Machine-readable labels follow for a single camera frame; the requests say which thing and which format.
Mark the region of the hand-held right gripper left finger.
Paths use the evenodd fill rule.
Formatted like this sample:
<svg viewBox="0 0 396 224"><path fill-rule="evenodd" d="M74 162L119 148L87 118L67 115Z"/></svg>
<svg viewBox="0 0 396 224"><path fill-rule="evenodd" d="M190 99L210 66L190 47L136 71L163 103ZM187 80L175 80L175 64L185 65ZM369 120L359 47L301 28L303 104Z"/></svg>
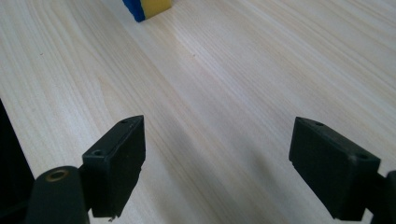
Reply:
<svg viewBox="0 0 396 224"><path fill-rule="evenodd" d="M146 158L144 116L116 123L83 155L81 177L94 217L119 217Z"/></svg>

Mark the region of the blue and yellow sponge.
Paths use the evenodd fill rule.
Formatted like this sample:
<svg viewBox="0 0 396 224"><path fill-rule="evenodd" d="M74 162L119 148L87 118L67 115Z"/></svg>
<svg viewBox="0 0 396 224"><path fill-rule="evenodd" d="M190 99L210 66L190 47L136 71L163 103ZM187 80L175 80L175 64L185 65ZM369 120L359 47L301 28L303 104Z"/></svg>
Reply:
<svg viewBox="0 0 396 224"><path fill-rule="evenodd" d="M172 6L172 0L122 0L122 2L137 22L156 16Z"/></svg>

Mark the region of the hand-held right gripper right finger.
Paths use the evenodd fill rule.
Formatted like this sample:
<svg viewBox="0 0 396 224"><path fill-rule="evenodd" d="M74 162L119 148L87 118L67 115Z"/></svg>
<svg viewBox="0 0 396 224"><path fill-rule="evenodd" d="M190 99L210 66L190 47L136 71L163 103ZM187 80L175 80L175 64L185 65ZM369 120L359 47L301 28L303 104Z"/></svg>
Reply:
<svg viewBox="0 0 396 224"><path fill-rule="evenodd" d="M318 121L298 117L289 160L332 217L362 219L377 156Z"/></svg>

